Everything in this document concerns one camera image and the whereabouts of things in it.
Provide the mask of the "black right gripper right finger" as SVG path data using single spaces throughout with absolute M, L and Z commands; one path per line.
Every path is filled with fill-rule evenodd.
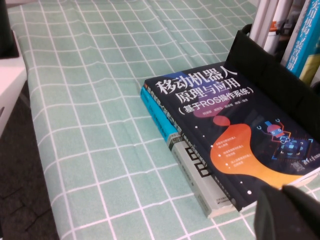
M 319 201 L 292 185 L 283 186 L 282 192 L 290 199 L 309 226 L 320 225 Z

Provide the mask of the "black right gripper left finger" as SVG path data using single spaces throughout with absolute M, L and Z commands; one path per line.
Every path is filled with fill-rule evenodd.
M 318 240 L 320 226 L 309 226 L 282 192 L 264 186 L 258 195 L 254 231 L 258 240 Z

